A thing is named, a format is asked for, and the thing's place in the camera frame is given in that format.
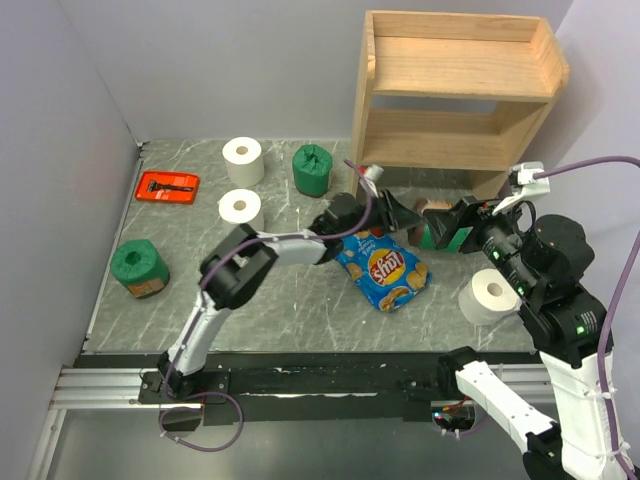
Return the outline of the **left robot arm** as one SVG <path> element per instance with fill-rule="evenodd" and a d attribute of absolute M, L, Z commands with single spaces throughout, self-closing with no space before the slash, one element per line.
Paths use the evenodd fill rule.
<path fill-rule="evenodd" d="M 233 228 L 200 265 L 191 314 L 178 339 L 158 361 L 162 389 L 177 402 L 196 394 L 196 374 L 204 369 L 222 325 L 253 298 L 273 268 L 322 265 L 337 257 L 347 236 L 372 228 L 392 233 L 422 223 L 417 212 L 383 190 L 369 194 L 364 204 L 349 193 L 340 193 L 299 232 L 258 232 L 247 224 Z"/>

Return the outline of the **green paper towel roll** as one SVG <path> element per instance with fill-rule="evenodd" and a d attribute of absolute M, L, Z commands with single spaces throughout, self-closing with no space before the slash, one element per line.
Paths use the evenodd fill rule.
<path fill-rule="evenodd" d="M 428 200 L 426 198 L 418 198 L 414 205 L 413 210 L 418 214 L 423 214 L 426 210 L 436 209 L 436 210 L 448 210 L 452 207 L 451 203 L 446 201 L 435 201 Z M 412 247 L 416 247 L 422 250 L 441 250 L 442 252 L 447 253 L 458 253 L 460 247 L 463 245 L 467 237 L 471 232 L 470 227 L 461 228 L 456 231 L 452 239 L 449 243 L 438 249 L 436 247 L 436 236 L 437 230 L 433 227 L 431 223 L 425 223 L 418 227 L 409 229 L 407 231 L 407 239 L 408 243 Z"/>

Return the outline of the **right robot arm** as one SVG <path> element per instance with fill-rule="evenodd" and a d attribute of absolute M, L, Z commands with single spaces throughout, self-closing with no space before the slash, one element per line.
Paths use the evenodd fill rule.
<path fill-rule="evenodd" d="M 521 301 L 519 315 L 550 377 L 558 417 L 529 405 L 470 347 L 439 359 L 437 386 L 446 397 L 467 396 L 509 434 L 532 479 L 636 479 L 616 417 L 609 382 L 613 360 L 605 307 L 580 280 L 595 258 L 583 227 L 562 215 L 533 215 L 522 231 L 523 206 L 461 199 L 448 210 L 423 215 L 434 245 L 469 234 L 460 250 L 483 252 Z"/>

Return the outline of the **white paper towel roll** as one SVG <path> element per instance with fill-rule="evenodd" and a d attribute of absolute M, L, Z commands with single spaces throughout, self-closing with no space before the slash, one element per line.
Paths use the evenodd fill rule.
<path fill-rule="evenodd" d="M 521 300 L 496 269 L 476 272 L 458 295 L 460 311 L 468 322 L 492 325 L 516 312 Z"/>
<path fill-rule="evenodd" d="M 239 188 L 249 188 L 264 177 L 264 161 L 260 143 L 250 137 L 229 140 L 222 149 L 227 174 Z"/>
<path fill-rule="evenodd" d="M 260 196 L 249 189 L 234 189 L 225 193 L 219 201 L 221 219 L 231 227 L 248 224 L 255 231 L 264 229 L 264 215 Z"/>

